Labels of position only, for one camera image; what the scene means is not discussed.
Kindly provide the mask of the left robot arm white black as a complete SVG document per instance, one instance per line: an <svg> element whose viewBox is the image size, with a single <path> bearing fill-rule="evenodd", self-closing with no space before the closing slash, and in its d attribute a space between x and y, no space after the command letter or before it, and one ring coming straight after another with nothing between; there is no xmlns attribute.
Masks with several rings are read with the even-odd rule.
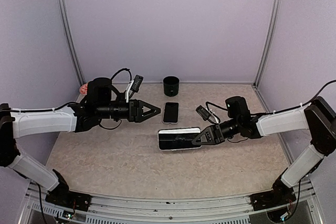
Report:
<svg viewBox="0 0 336 224"><path fill-rule="evenodd" d="M102 120L127 120L141 123L158 114L160 108L142 100L132 99L142 83L137 75L121 93L106 77L87 84L87 94L80 102L68 102L57 108L22 110L1 104L1 166L35 181L60 204L73 201L73 193L60 172L49 170L21 151L16 140L22 137L59 133L81 133L101 126Z"/></svg>

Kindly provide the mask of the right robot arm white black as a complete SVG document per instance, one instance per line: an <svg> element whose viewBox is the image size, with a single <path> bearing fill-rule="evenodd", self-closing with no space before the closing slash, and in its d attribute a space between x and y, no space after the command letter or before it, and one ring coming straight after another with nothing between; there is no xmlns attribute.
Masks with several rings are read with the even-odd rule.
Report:
<svg viewBox="0 0 336 224"><path fill-rule="evenodd" d="M307 103L272 113L252 114L241 96L228 98L225 103L229 119L206 127L192 143L218 145L237 134L251 140L281 135L293 160L268 194L273 205L287 199L289 190L335 151L335 111L319 95Z"/></svg>

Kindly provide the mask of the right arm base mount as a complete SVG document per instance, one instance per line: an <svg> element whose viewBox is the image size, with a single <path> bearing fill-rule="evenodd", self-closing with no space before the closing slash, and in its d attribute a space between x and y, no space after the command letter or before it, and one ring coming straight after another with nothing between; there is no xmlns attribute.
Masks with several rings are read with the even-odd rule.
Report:
<svg viewBox="0 0 336 224"><path fill-rule="evenodd" d="M250 200L254 211L259 211L296 201L296 196L291 192L285 195L277 195L273 191L265 191L250 195Z"/></svg>

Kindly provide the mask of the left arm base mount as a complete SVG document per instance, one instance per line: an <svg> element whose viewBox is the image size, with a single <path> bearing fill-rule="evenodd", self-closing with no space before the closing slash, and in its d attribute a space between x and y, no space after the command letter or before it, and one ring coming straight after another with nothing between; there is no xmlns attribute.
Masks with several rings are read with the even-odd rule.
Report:
<svg viewBox="0 0 336 224"><path fill-rule="evenodd" d="M87 212L91 204L92 196L89 194L78 193L75 191L68 191L61 196L48 193L45 201L57 206L70 208L72 210L79 210Z"/></svg>

